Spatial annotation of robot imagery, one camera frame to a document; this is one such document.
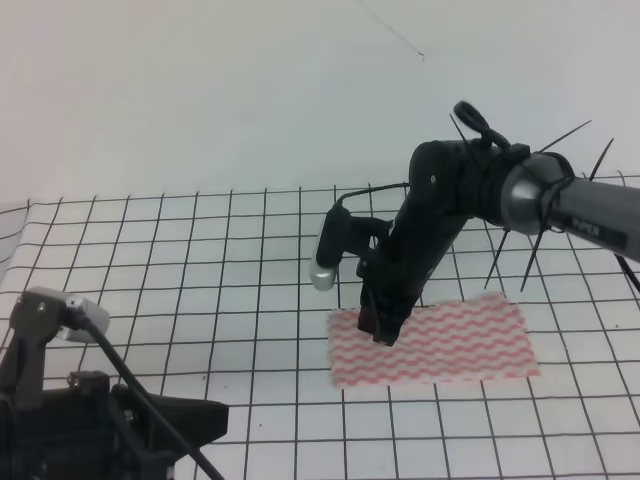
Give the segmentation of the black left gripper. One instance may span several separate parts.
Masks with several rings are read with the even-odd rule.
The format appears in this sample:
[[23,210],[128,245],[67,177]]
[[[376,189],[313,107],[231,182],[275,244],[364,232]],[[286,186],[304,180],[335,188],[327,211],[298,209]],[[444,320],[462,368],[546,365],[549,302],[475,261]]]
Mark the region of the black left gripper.
[[92,325],[121,383],[99,370],[74,371],[67,387],[45,389],[47,345],[68,294],[30,288],[11,312],[13,336],[1,360],[2,478],[172,479],[185,456],[220,478],[201,449],[226,435],[228,406],[149,393]]

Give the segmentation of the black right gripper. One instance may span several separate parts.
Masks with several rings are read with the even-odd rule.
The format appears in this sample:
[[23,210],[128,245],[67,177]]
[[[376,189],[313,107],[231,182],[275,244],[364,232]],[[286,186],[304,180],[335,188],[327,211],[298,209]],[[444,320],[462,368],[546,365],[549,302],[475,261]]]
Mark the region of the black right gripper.
[[406,204],[393,221],[352,215],[343,205],[326,214],[319,264],[339,267],[359,258],[362,280],[358,329],[393,346],[426,281],[450,247],[450,217]]

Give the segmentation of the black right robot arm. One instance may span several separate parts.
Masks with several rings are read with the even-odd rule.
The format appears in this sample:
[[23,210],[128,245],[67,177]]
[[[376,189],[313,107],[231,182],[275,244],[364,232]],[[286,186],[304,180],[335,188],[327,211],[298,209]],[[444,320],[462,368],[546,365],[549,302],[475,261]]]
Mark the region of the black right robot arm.
[[358,257],[358,326],[377,343],[396,342],[426,282],[472,218],[536,237],[557,228],[639,258],[638,189],[578,178],[557,153],[481,139],[425,142],[411,157],[404,186],[392,221],[354,216],[336,201],[309,270],[313,286],[327,291],[344,254]]

